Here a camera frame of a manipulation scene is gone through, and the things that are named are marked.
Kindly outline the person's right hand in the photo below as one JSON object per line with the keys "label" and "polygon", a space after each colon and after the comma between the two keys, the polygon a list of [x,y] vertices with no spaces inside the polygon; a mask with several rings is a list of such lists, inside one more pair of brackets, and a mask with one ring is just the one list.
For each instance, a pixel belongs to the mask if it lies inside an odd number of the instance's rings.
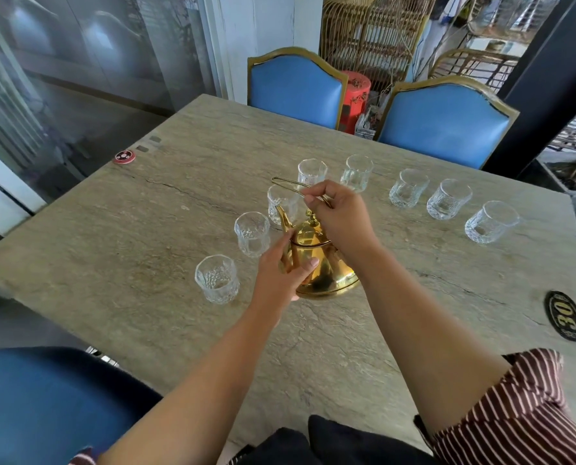
{"label": "person's right hand", "polygon": [[356,270],[364,264],[366,256],[381,249],[361,195],[332,180],[303,188],[301,193],[303,197],[324,195],[326,220],[318,221],[350,267]]}

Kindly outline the person's left hand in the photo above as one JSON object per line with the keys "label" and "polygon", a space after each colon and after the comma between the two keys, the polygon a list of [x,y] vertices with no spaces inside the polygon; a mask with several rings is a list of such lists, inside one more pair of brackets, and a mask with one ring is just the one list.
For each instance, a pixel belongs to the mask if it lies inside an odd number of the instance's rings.
{"label": "person's left hand", "polygon": [[289,303],[298,299],[298,287],[291,287],[288,280],[291,269],[286,272],[282,262],[284,249],[290,245],[294,232],[295,229],[284,232],[259,258],[250,309],[281,314]]}

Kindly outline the gold metal teapot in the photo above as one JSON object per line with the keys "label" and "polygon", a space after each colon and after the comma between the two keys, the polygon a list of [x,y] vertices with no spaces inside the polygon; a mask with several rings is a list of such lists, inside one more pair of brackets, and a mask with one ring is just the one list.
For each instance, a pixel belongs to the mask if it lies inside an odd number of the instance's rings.
{"label": "gold metal teapot", "polygon": [[293,231],[282,254],[284,271],[289,273],[304,262],[318,259],[318,265],[297,288],[299,297],[322,299],[341,295],[358,286],[358,276],[346,264],[312,210],[306,211],[305,221],[294,225],[281,205],[277,204],[275,209],[284,233]]}

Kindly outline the person's right forearm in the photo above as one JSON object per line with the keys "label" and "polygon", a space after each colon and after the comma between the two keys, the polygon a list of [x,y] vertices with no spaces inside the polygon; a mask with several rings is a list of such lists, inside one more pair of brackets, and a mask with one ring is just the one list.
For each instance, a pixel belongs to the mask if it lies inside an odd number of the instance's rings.
{"label": "person's right forearm", "polygon": [[427,431],[459,422],[508,372],[380,243],[346,254]]}

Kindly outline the person's left forearm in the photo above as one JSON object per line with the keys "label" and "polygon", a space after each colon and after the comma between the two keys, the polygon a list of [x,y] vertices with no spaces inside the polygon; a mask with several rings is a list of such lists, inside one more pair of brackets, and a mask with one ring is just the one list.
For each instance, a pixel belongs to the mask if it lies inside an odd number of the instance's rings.
{"label": "person's left forearm", "polygon": [[283,305],[252,302],[173,391],[96,465],[215,465]]}

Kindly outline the red plastic stool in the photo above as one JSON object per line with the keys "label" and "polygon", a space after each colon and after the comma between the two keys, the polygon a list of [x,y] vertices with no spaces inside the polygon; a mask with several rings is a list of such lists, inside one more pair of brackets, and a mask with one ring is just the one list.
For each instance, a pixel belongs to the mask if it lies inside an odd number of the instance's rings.
{"label": "red plastic stool", "polygon": [[339,130],[354,135],[356,123],[367,106],[371,82],[367,76],[359,72],[351,70],[343,70],[342,72],[348,76],[348,83]]}

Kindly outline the row of clear cut-glass cups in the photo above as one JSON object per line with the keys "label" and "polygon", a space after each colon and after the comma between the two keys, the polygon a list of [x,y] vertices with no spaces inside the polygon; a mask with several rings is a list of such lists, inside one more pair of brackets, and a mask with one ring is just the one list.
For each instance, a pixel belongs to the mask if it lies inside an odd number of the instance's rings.
{"label": "row of clear cut-glass cups", "polygon": [[[363,191],[367,186],[368,173],[371,171],[373,164],[369,163],[372,166],[368,164],[369,168],[366,167],[363,170],[355,168],[352,165],[355,164],[356,166],[357,162],[355,160],[357,158],[366,159],[368,157],[349,157],[346,164],[347,168],[341,178],[341,184],[349,184],[350,189]],[[319,165],[318,171],[316,171],[318,174],[302,172],[302,165]],[[326,170],[326,164],[321,160],[308,159],[299,164],[298,181],[273,177],[271,181],[274,184],[268,189],[268,217],[263,217],[260,212],[246,212],[235,222],[235,232],[241,251],[250,257],[262,255],[262,250],[266,250],[267,243],[270,243],[268,234],[270,223],[281,227],[275,206],[277,204],[281,205],[290,221],[291,218],[296,218],[298,210],[297,197],[302,197],[301,190],[322,182],[322,178],[326,176]],[[398,208],[414,207],[428,184],[429,178],[421,171],[416,169],[403,170],[389,193],[390,202]],[[449,220],[454,218],[462,206],[469,202],[471,198],[472,190],[469,186],[456,179],[445,179],[429,198],[426,205],[427,212],[434,219]],[[487,244],[498,240],[508,229],[516,226],[519,221],[519,214],[507,203],[488,201],[482,205],[475,215],[466,221],[464,230],[471,241]],[[292,222],[292,224],[296,225],[301,222]],[[210,264],[212,258],[214,256],[206,258],[196,268],[196,281],[201,284],[201,287],[205,287],[204,283],[206,282],[208,284],[210,282],[223,282],[222,279],[218,279],[219,276],[225,275],[219,271],[220,269],[226,268],[226,271],[231,271],[231,266],[224,264],[215,268],[217,269],[216,271],[213,269],[215,272],[200,272],[200,268],[203,266],[202,263]],[[226,273],[229,276],[227,280],[229,282],[228,288],[231,287],[230,271]]]}

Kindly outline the black apron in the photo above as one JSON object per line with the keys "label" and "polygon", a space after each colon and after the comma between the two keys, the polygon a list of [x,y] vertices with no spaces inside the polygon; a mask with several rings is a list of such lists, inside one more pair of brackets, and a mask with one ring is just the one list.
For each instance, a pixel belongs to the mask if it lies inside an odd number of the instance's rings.
{"label": "black apron", "polygon": [[259,445],[246,445],[228,465],[441,464],[432,455],[396,438],[311,415],[308,436],[282,427]]}

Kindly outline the tall rattan shelf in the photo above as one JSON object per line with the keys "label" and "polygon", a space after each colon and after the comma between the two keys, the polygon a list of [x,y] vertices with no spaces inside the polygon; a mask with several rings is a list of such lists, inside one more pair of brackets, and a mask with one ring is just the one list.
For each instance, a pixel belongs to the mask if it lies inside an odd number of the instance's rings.
{"label": "tall rattan shelf", "polygon": [[377,92],[406,79],[436,0],[323,0],[319,54]]}

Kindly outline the rattan chair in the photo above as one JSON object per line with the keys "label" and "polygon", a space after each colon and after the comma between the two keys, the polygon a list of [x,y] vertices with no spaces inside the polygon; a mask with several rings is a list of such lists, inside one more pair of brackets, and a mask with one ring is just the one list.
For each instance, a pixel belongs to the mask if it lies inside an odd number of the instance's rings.
{"label": "rattan chair", "polygon": [[433,63],[428,79],[470,77],[499,93],[520,59],[515,56],[468,48],[449,50]]}

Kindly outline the striped maroon sleeve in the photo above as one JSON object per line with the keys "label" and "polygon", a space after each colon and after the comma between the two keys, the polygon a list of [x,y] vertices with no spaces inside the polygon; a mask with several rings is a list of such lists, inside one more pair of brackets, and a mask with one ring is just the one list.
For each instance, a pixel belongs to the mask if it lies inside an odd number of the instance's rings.
{"label": "striped maroon sleeve", "polygon": [[414,417],[434,457],[446,465],[576,465],[561,354],[536,348],[503,357],[510,369],[459,423],[431,436]]}

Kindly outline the black round table badge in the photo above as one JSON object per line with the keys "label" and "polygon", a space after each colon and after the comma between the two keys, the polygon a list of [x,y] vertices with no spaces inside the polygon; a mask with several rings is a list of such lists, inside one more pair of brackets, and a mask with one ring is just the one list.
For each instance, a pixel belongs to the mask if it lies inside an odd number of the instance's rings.
{"label": "black round table badge", "polygon": [[565,340],[576,342],[576,302],[561,291],[547,291],[544,310],[555,331]]}

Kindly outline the black pillar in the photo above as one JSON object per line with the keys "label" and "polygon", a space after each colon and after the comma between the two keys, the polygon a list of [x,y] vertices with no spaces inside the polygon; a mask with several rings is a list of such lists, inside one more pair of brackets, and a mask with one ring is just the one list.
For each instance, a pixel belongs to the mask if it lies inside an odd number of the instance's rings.
{"label": "black pillar", "polygon": [[499,91],[520,115],[482,169],[515,179],[576,116],[576,0],[560,0]]}

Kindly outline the dark blue padded chair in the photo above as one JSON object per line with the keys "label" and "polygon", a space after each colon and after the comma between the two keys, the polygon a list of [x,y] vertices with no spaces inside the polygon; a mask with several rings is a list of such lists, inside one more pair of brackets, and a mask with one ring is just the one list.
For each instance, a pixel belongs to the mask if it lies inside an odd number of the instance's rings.
{"label": "dark blue padded chair", "polygon": [[0,465],[65,465],[106,452],[162,395],[65,346],[0,349]]}

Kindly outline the blue chair with gold frame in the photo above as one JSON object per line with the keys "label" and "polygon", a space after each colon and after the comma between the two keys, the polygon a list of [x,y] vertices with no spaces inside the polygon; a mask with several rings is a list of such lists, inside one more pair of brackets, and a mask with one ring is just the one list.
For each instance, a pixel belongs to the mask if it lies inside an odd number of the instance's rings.
{"label": "blue chair with gold frame", "polygon": [[481,170],[519,115],[470,77],[398,82],[373,140]]}
{"label": "blue chair with gold frame", "polygon": [[247,59],[247,105],[338,130],[349,76],[303,47]]}

